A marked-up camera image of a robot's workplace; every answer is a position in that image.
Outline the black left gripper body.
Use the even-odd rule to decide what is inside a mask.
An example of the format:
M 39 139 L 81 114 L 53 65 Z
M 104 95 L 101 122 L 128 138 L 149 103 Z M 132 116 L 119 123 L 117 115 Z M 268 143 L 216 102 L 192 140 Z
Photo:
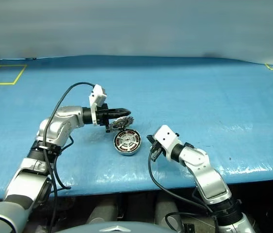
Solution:
M 96 121 L 99 126 L 104 126 L 105 131 L 110 133 L 110 123 L 109 120 L 112 118 L 112 111 L 108 108 L 106 103 L 103 103 L 100 107 L 97 107 L 96 110 Z

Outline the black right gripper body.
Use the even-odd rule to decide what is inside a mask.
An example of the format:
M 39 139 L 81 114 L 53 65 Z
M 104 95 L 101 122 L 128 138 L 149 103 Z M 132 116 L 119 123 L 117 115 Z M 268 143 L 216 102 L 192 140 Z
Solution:
M 165 156 L 166 151 L 162 147 L 161 143 L 154 142 L 150 148 L 149 160 L 155 162 L 160 155 Z

